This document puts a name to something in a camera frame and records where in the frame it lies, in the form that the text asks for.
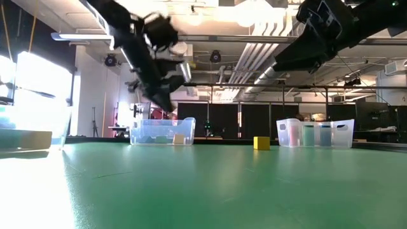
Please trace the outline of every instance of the clear plastic bin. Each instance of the clear plastic bin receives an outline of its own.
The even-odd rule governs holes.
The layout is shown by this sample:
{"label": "clear plastic bin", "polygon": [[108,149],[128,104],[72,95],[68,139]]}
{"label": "clear plastic bin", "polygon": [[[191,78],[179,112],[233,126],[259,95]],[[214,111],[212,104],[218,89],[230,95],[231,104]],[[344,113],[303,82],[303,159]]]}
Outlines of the clear plastic bin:
{"label": "clear plastic bin", "polygon": [[131,144],[192,145],[195,119],[139,120],[130,129]]}
{"label": "clear plastic bin", "polygon": [[301,122],[290,118],[277,121],[277,131],[281,146],[351,148],[354,120]]}
{"label": "clear plastic bin", "polygon": [[0,106],[0,152],[37,150],[31,148],[33,144],[27,144],[27,141],[41,139],[38,138],[40,132],[51,132],[51,148],[62,149],[71,112],[69,107],[33,109]]}

